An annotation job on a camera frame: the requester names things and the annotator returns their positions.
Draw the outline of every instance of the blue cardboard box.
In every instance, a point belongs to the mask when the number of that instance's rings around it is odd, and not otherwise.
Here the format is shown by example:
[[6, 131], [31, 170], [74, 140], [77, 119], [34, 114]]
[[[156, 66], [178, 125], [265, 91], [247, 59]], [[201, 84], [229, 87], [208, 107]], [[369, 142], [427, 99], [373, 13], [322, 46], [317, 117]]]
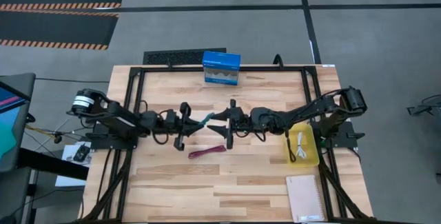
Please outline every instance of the blue cardboard box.
[[202, 59], [205, 82], [237, 85], [240, 55], [223, 52], [204, 52]]

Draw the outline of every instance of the wooden table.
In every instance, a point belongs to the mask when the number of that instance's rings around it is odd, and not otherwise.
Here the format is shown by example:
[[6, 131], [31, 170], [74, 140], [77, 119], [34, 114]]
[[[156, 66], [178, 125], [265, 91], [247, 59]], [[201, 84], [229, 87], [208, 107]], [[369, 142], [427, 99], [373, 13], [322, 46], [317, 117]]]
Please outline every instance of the wooden table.
[[[121, 104], [129, 70], [128, 65], [115, 66], [110, 80], [107, 96]], [[322, 93], [340, 88], [334, 67], [317, 65], [317, 72]], [[223, 111], [230, 99], [236, 99], [246, 113], [259, 106], [290, 110], [306, 104], [299, 72], [241, 72], [239, 86], [204, 83], [202, 72], [148, 72], [145, 76], [142, 99], [148, 102], [149, 109], [178, 111], [180, 103], [187, 101], [192, 108], [191, 117], [196, 120], [204, 119], [210, 112]], [[311, 79], [309, 84], [314, 95]], [[209, 124], [225, 125], [221, 121]], [[236, 138], [232, 150], [194, 160], [187, 158], [189, 152], [225, 144], [223, 137], [204, 128], [184, 140], [183, 152], [178, 152], [172, 141], [173, 137], [166, 145], [158, 145], [151, 137], [139, 139], [133, 153], [123, 222], [292, 221], [285, 177], [318, 176], [316, 167], [288, 166], [286, 144], [281, 136], [268, 134], [265, 143], [254, 135]], [[371, 216], [358, 158], [344, 148], [334, 151], [343, 188]], [[84, 191], [86, 214], [95, 205], [106, 154], [105, 150], [98, 151], [92, 159]], [[103, 191], [107, 188], [111, 162], [112, 159], [107, 166]], [[336, 195], [332, 186], [329, 187], [334, 215], [338, 216]], [[116, 213], [118, 195], [119, 189], [112, 201], [111, 217]]]

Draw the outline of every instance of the yellow tray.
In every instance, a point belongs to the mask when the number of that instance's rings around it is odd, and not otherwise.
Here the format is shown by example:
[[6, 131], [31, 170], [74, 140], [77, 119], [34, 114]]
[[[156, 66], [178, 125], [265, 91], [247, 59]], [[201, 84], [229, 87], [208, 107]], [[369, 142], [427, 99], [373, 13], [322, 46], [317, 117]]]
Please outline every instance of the yellow tray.
[[[298, 134], [302, 132], [302, 138], [300, 140], [300, 147], [306, 153], [305, 159], [302, 159], [298, 154]], [[296, 155], [296, 162], [289, 160], [289, 150], [287, 140], [283, 137], [283, 147], [285, 148], [285, 154], [287, 161], [292, 167], [312, 167], [318, 165], [318, 153], [316, 142], [314, 140], [314, 134], [312, 127], [306, 123], [297, 123], [289, 130], [289, 140], [291, 141], [291, 150]]]

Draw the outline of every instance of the notebook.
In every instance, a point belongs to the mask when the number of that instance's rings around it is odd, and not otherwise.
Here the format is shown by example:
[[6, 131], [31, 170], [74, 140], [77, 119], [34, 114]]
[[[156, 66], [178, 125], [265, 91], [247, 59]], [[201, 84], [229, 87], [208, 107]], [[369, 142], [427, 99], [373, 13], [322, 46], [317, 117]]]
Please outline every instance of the notebook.
[[288, 176], [287, 189], [294, 222], [325, 220], [314, 175]]

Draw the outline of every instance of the floor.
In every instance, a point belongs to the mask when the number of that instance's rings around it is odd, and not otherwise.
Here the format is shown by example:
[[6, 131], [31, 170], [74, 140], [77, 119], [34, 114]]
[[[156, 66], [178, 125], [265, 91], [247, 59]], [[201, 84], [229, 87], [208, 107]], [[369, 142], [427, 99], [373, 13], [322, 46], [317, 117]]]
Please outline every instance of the floor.
[[[123, 0], [123, 7], [301, 4], [302, 0]], [[441, 0], [309, 0], [323, 4], [441, 3]], [[342, 86], [360, 88], [369, 109], [353, 119], [367, 135], [359, 142], [374, 215], [386, 221], [438, 223], [441, 219], [441, 142], [431, 116], [410, 117], [406, 107], [439, 94], [441, 8], [311, 10], [321, 62], [335, 64]], [[141, 64], [144, 51], [222, 48], [243, 63], [313, 63], [302, 10], [122, 13], [106, 51], [0, 47], [0, 74], [107, 81], [113, 65]], [[105, 91], [105, 83], [37, 81], [31, 104], [36, 126], [58, 128], [76, 91]], [[70, 119], [62, 130], [79, 127]], [[40, 141], [44, 137], [35, 134]], [[28, 136], [28, 149], [39, 147]], [[46, 143], [50, 150], [63, 144]], [[72, 221], [80, 199], [43, 207], [36, 223]]]

